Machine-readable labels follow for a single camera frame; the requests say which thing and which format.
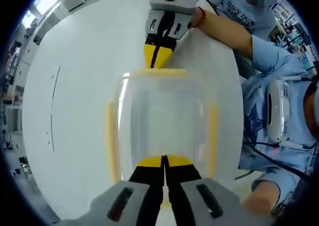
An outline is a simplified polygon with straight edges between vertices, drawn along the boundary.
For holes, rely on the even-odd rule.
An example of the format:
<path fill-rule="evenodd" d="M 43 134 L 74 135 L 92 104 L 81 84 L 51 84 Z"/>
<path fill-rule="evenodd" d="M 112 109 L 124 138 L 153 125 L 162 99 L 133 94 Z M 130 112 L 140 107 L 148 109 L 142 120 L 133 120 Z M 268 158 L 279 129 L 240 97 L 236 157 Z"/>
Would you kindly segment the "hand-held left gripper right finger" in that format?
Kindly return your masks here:
<path fill-rule="evenodd" d="M 202 178 L 192 162 L 166 155 L 168 197 L 178 226 L 271 226 L 270 217 L 244 209 L 239 198 L 211 178 Z"/>

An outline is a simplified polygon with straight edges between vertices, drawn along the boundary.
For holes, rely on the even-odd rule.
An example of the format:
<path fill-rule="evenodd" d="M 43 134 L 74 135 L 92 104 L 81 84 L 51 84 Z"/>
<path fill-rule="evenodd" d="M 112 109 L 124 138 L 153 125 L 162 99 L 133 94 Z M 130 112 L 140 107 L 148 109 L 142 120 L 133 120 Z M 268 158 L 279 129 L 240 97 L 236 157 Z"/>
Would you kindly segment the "person's right hand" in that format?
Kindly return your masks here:
<path fill-rule="evenodd" d="M 199 26 L 202 22 L 202 17 L 203 17 L 203 14 L 202 14 L 201 8 L 196 7 L 187 28 L 191 29 L 191 28 L 195 28 Z"/>

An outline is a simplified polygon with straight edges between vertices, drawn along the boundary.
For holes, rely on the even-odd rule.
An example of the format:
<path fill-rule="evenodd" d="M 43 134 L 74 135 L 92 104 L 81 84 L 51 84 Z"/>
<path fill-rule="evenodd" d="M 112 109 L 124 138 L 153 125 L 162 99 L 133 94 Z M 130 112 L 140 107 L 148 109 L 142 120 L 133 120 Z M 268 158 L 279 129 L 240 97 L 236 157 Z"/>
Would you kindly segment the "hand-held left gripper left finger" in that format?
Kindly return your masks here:
<path fill-rule="evenodd" d="M 97 196 L 88 212 L 61 226 L 154 226 L 163 202 L 166 156 L 137 164 L 129 180 L 121 180 Z"/>

